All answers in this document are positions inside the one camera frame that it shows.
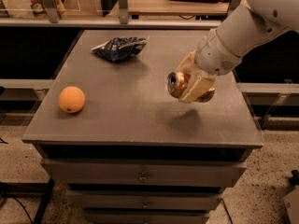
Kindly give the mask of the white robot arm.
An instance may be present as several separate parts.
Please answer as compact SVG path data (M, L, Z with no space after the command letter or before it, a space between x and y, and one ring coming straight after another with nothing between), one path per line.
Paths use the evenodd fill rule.
M168 92L183 103L204 103L217 76L234 70L251 50L298 30L299 0L246 0L209 30L168 76Z

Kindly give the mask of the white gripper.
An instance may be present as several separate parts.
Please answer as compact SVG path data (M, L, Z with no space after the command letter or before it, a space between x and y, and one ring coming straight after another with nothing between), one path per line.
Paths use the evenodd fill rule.
M196 52L189 52L175 70L191 76L178 100L182 103L206 103L213 98L215 78L199 75L199 67L212 75L223 76L240 63L241 58L224 45L216 29L211 29L200 39Z

